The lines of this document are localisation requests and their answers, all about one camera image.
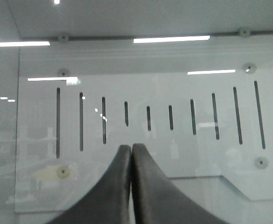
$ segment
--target ceiling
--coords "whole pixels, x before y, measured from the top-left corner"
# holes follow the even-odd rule
[[[7,0],[22,38],[273,31],[273,0]]]

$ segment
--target light fixture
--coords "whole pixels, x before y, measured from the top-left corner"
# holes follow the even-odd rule
[[[66,85],[77,85],[78,77],[44,77],[44,78],[28,78],[28,81],[57,81],[66,80]]]
[[[24,42],[0,42],[2,47],[32,47],[32,46],[50,46],[48,41],[24,41]]]
[[[210,70],[210,71],[189,71],[188,75],[199,75],[199,74],[221,74],[221,73],[235,73],[235,69],[230,70]]]
[[[137,38],[133,43],[158,43],[158,42],[180,42],[180,41],[207,41],[210,36],[177,36],[160,38]]]

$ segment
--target black rubber object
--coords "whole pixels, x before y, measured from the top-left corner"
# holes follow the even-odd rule
[[[130,147],[120,146],[97,184],[48,224],[129,224],[130,158]]]
[[[132,147],[132,197],[137,224],[227,224],[183,194],[143,144]]]

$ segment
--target vertical slot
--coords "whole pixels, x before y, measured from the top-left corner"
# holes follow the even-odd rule
[[[262,148],[265,149],[266,148],[266,142],[265,142],[265,139],[264,139],[264,131],[263,131],[263,123],[262,123],[260,98],[259,98],[259,91],[258,91],[257,81],[254,82],[254,85],[255,85],[255,94],[256,94],[256,103],[257,103],[258,117],[259,117],[259,127],[260,127],[261,144],[262,144]]]
[[[172,106],[169,105],[169,121],[170,121],[170,129],[173,130],[173,112],[172,112]]]
[[[60,158],[61,89],[57,88],[57,158]]]
[[[107,143],[107,124],[106,124],[106,112],[105,112],[105,97],[102,97],[102,137],[103,144]]]
[[[124,110],[125,110],[125,124],[128,126],[128,103],[127,101],[124,102]]]
[[[212,106],[213,106],[213,117],[215,120],[216,139],[220,139],[219,125],[217,123],[217,112],[216,112],[216,95],[212,93]]]
[[[79,94],[79,149],[84,150],[84,94]]]
[[[147,106],[147,125],[148,125],[148,131],[151,131],[151,116],[150,116],[149,106]]]
[[[233,87],[233,93],[234,93],[236,123],[237,123],[237,131],[238,131],[238,141],[239,141],[239,144],[242,145],[242,143],[243,143],[243,137],[242,137],[242,134],[241,134],[240,117],[239,117],[239,107],[238,107],[238,98],[237,98],[236,87]]]
[[[193,125],[193,134],[196,134],[196,119],[194,114],[194,100],[191,99],[191,113],[192,113],[192,125]]]

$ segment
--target ceiling light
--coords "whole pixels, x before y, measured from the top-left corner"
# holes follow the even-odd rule
[[[133,39],[133,43],[158,43],[158,42],[178,42],[178,41],[206,41],[210,36],[177,36],[160,38],[138,38]]]
[[[235,69],[230,70],[211,70],[211,71],[189,71],[188,75],[199,75],[199,74],[220,74],[220,73],[234,73]]]
[[[48,41],[0,42],[1,47],[50,46]]]

